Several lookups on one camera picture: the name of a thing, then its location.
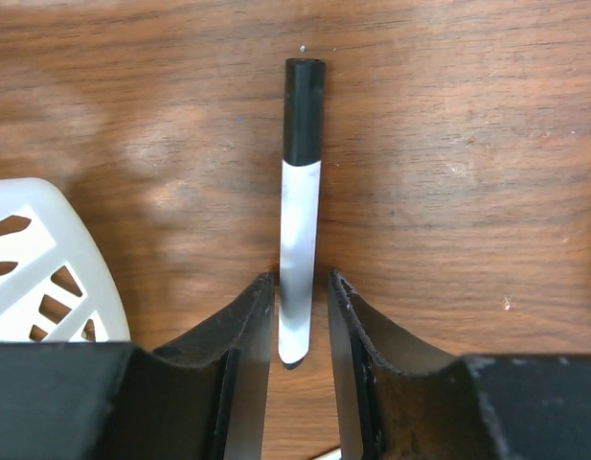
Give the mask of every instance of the white plastic object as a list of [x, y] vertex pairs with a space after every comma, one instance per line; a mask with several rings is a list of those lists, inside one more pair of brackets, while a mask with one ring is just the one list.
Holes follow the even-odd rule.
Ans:
[[314, 460], [342, 460], [342, 450], [337, 448], [336, 450], [332, 450], [331, 452], [327, 452], [320, 457], [316, 457]]
[[320, 161], [283, 161], [278, 353], [287, 368], [297, 366], [309, 348], [320, 180]]
[[61, 192], [0, 180], [0, 341], [129, 340], [102, 255]]

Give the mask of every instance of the slotted white plastic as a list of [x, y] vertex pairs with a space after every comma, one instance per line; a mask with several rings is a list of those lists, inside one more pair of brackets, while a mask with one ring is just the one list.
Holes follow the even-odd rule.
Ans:
[[[14, 219], [24, 228], [4, 234]], [[73, 287], [59, 282], [64, 272]], [[84, 224], [49, 182], [0, 180], [0, 341], [106, 340], [129, 340], [129, 330]]]

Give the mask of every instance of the small debris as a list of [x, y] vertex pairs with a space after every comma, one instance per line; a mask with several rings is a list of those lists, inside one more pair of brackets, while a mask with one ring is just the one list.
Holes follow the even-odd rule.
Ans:
[[504, 304], [504, 310], [505, 311], [508, 311], [511, 308], [511, 306], [512, 306], [512, 299], [510, 298], [509, 295], [504, 295], [503, 304]]

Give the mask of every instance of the marker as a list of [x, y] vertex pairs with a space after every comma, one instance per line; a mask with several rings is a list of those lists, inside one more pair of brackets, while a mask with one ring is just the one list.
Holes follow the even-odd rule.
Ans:
[[286, 61], [278, 352], [287, 369], [309, 348], [325, 67], [317, 59]]
[[320, 457], [316, 457], [313, 460], [342, 460], [342, 451], [337, 448], [336, 450], [332, 450], [331, 452], [321, 455]]

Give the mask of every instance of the wood grain surface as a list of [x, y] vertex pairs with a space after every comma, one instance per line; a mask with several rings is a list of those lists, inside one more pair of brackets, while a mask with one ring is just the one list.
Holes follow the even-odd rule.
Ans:
[[452, 353], [591, 352], [591, 0], [0, 0], [0, 178], [59, 186], [159, 345], [277, 267], [291, 57], [329, 68], [318, 289], [264, 458], [338, 442], [330, 267]]

